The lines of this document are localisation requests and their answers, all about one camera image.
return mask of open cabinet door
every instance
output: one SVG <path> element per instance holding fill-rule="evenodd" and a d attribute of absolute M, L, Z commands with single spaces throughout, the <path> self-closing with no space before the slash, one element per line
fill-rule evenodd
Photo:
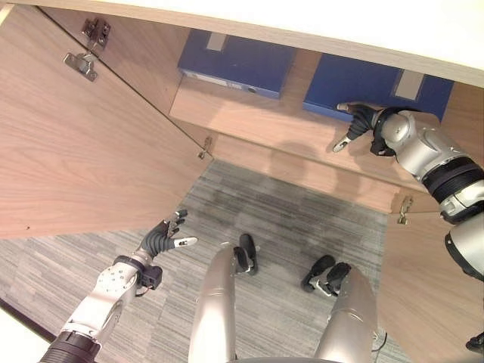
<path fill-rule="evenodd" d="M 482 356 L 465 343 L 482 333 L 482 283 L 448 254 L 452 225 L 438 213 L 409 213 L 408 225 L 388 219 L 378 293 L 379 323 L 416 363 L 471 363 Z"/>
<path fill-rule="evenodd" d="M 191 139 L 37 8 L 0 13 L 0 237 L 149 228 L 210 163 Z"/>

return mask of cabinet hinge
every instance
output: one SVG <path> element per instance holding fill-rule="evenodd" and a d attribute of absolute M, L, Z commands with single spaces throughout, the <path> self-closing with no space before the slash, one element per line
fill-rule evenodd
<path fill-rule="evenodd" d="M 207 136 L 203 144 L 203 150 L 198 153 L 198 157 L 203 160 L 205 155 L 209 152 L 210 146 L 212 146 L 212 137 Z"/>
<path fill-rule="evenodd" d="M 80 54 L 67 53 L 64 63 L 93 82 L 98 77 L 98 74 L 94 71 L 94 62 L 106 48 L 110 30 L 111 25 L 100 17 L 96 17 L 94 20 L 86 19 L 81 32 L 88 39 L 88 51 Z"/>
<path fill-rule="evenodd" d="M 414 198 L 412 198 L 411 195 L 407 195 L 403 200 L 402 206 L 400 206 L 400 217 L 396 221 L 399 225 L 408 224 L 407 213 L 413 202 L 414 202 Z"/>

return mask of gray carpet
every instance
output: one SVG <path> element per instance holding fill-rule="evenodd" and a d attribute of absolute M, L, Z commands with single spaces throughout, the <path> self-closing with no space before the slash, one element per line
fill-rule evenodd
<path fill-rule="evenodd" d="M 182 206 L 190 215 L 180 235 L 197 235 L 198 244 L 157 257 L 162 286 L 124 311 L 99 362 L 187 361 L 203 274 L 219 244 L 243 232 L 260 246 L 260 272 L 237 277 L 240 358 L 312 356 L 334 300 L 304 293 L 299 282 L 325 253 L 358 266 L 377 291 L 382 213 L 222 162 L 208 168 Z M 56 334 L 98 273 L 135 249 L 144 233 L 0 240 L 0 297 Z M 378 361 L 409 359 L 389 339 Z"/>

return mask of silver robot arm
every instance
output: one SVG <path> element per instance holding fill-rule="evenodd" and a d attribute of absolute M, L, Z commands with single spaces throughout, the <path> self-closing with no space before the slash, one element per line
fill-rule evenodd
<path fill-rule="evenodd" d="M 159 253 L 197 242 L 195 237 L 173 239 L 186 210 L 164 219 L 144 237 L 131 256 L 118 256 L 99 274 L 95 288 L 78 305 L 39 363 L 89 363 L 119 322 L 123 309 L 136 297 L 161 283 L 163 270 L 152 265 Z"/>
<path fill-rule="evenodd" d="M 453 225 L 445 246 L 463 271 L 484 281 L 484 171 L 439 128 L 425 121 L 434 115 L 397 107 L 376 108 L 363 103 L 339 104 L 353 114 L 347 134 L 334 145 L 373 131 L 371 152 L 395 156 L 439 203 L 444 220 Z"/>

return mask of cable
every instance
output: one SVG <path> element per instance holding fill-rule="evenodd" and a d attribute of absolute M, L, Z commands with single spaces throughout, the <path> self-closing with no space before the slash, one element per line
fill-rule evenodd
<path fill-rule="evenodd" d="M 383 339 L 383 343 L 381 343 L 381 346 L 379 346 L 378 348 L 376 349 L 372 349 L 371 352 L 372 353 L 375 353 L 377 352 L 377 355 L 375 355 L 375 360 L 373 361 L 373 363 L 377 363 L 377 360 L 378 360 L 378 356 L 380 355 L 380 351 L 381 349 L 385 346 L 386 344 L 386 338 L 388 337 L 388 333 L 385 332 L 385 338 Z"/>
<path fill-rule="evenodd" d="M 378 348 L 376 349 L 372 349 L 371 352 L 372 353 L 375 353 L 375 352 L 379 352 L 386 344 L 386 338 L 388 337 L 388 333 L 385 332 L 385 338 L 383 339 L 383 343 L 381 343 L 381 346 L 379 346 Z"/>

